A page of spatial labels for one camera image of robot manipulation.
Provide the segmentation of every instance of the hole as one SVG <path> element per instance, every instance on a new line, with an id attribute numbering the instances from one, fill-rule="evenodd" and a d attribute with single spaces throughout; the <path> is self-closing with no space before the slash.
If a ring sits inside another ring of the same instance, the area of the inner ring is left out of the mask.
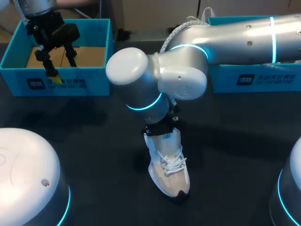
<path id="1" fill-rule="evenodd" d="M 42 179 L 41 183 L 43 184 L 43 186 L 45 187 L 49 187 L 50 186 L 50 182 L 46 179 Z"/>

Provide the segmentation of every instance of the logo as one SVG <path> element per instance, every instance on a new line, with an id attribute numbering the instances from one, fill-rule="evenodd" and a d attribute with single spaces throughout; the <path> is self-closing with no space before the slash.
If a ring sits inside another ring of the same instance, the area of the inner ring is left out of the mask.
<path id="1" fill-rule="evenodd" d="M 42 79 L 26 79 L 30 89 L 45 89 Z"/>
<path id="2" fill-rule="evenodd" d="M 255 75 L 254 74 L 241 74 L 238 78 L 238 86 L 249 86 L 253 83 Z"/>

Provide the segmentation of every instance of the shoelace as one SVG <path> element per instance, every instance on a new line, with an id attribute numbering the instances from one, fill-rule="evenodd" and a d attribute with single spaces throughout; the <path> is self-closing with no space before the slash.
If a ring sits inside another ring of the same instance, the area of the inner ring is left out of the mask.
<path id="1" fill-rule="evenodd" d="M 158 154 L 163 161 L 162 167 L 166 176 L 184 169 L 183 164 L 185 163 L 187 158 L 180 159 L 180 156 L 182 154 L 182 147 L 178 150 L 178 152 L 178 155 L 173 160 L 169 160 L 167 157 L 163 157 L 162 154 L 158 151 Z"/>

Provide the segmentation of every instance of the cable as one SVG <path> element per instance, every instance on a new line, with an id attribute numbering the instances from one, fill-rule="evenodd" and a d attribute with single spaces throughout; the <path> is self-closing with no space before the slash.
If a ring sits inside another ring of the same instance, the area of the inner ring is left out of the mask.
<path id="1" fill-rule="evenodd" d="M 14 0 L 14 4 L 15 4 L 15 7 L 16 9 L 18 10 L 20 16 L 21 16 L 21 19 L 23 21 L 23 24 L 26 26 L 28 24 L 28 20 L 27 18 L 25 17 L 21 7 L 20 7 L 20 4 L 19 4 L 19 1 L 18 0 Z"/>
<path id="2" fill-rule="evenodd" d="M 201 8 L 201 0 L 198 0 L 197 18 L 199 16 L 199 9 Z"/>
<path id="3" fill-rule="evenodd" d="M 171 34 L 170 34 L 170 35 L 168 36 L 168 38 L 165 40 L 165 42 L 164 42 L 164 44 L 163 44 L 163 46 L 162 46 L 162 48 L 161 48 L 161 50 L 160 50 L 160 53 L 164 53 L 165 50 L 166 50 L 166 47 L 167 47 L 168 44 L 170 43 L 171 39 L 172 39 L 176 34 L 178 34 L 178 33 L 181 32 L 183 29 L 185 29 L 186 27 L 189 27 L 189 26 L 191 26 L 191 25 L 200 25 L 200 26 L 208 26 L 208 25 L 209 25 L 209 24 L 207 24 L 207 23 L 205 23 L 205 22 L 203 22 L 203 21 L 201 21 L 201 20 L 199 20 L 199 19 L 197 19 L 197 18 L 195 18 L 195 17 L 193 17 L 193 16 L 187 17 L 187 20 L 189 20 L 189 19 L 193 19 L 193 20 L 183 23 L 182 25 L 180 25 L 180 26 L 178 26 L 177 28 L 175 28 L 175 29 L 173 30 L 173 32 L 171 32 Z M 175 100 L 172 96 L 168 95 L 168 98 L 170 99 L 170 101 L 172 102 L 172 104 L 173 104 L 174 106 L 177 105 L 176 100 Z"/>
<path id="4" fill-rule="evenodd" d="M 87 19 L 92 19 L 91 17 L 89 17 L 88 15 L 84 14 L 83 12 L 79 11 L 78 9 L 74 9 L 78 14 L 82 15 L 83 17 L 87 18 Z"/>

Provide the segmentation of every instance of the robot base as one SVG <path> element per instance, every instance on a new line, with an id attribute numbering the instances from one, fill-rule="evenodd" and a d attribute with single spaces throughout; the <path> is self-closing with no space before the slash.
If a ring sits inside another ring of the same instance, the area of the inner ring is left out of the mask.
<path id="1" fill-rule="evenodd" d="M 24 129 L 0 129 L 2 226 L 65 226 L 71 192 L 53 147 Z"/>
<path id="2" fill-rule="evenodd" d="M 272 192 L 269 211 L 274 226 L 301 225 L 301 139 L 285 167 L 282 169 Z"/>

